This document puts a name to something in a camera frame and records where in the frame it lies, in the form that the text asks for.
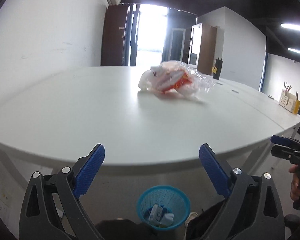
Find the blue trash can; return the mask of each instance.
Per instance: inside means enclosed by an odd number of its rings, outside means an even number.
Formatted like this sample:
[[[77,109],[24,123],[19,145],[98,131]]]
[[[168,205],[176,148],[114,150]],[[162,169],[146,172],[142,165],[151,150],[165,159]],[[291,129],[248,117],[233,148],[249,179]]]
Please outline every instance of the blue trash can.
[[[156,227],[148,223],[145,214],[154,204],[163,205],[174,214],[173,224],[170,227]],[[137,213],[142,222],[156,230],[172,230],[186,221],[190,214],[190,201],[181,190],[171,186],[155,186],[146,190],[137,203]]]

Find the silver screw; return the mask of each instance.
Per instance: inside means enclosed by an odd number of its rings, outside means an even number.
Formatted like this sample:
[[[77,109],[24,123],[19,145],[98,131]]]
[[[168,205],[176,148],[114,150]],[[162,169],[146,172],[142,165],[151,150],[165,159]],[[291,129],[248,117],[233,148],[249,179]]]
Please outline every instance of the silver screw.
[[[37,171],[32,174],[32,177],[34,177],[34,178],[37,178],[39,176],[40,176],[40,173]]]
[[[271,175],[269,174],[269,173],[265,173],[265,174],[263,174],[263,176],[266,178],[266,179],[271,179]]]
[[[237,174],[237,175],[239,175],[239,174],[242,173],[242,171],[241,171],[239,168],[234,168],[234,169],[233,169],[233,172],[234,172],[235,174]]]
[[[64,167],[62,169],[62,173],[68,173],[70,171],[70,168],[69,167]]]

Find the ceiling light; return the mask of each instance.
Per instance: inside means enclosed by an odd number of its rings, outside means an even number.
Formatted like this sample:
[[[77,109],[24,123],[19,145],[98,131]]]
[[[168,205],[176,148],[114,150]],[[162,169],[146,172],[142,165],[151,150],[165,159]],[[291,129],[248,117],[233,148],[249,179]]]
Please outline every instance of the ceiling light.
[[[296,53],[299,53],[299,54],[300,54],[300,50],[297,50],[297,49],[291,49],[291,48],[289,48],[288,50],[290,50],[290,51],[293,51],[293,52],[296,52]]]
[[[296,31],[300,31],[300,25],[282,23],[281,27],[296,30]]]

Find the transparent plastic wrapper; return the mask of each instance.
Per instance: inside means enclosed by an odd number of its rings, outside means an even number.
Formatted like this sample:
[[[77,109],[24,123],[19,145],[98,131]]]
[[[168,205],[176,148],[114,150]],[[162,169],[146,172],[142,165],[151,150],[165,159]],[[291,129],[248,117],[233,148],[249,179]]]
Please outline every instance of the transparent plastic wrapper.
[[[215,84],[212,76],[201,74],[186,63],[167,61],[144,72],[138,86],[141,90],[163,93],[175,89],[183,96],[189,97],[199,90],[207,93]]]

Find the white desk organizer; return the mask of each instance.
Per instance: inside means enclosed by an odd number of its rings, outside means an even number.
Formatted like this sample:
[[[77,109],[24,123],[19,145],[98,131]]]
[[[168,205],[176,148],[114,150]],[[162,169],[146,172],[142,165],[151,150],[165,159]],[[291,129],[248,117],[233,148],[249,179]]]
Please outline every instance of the white desk organizer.
[[[300,101],[295,95],[282,90],[279,105],[287,109],[289,112],[297,114],[300,107]]]

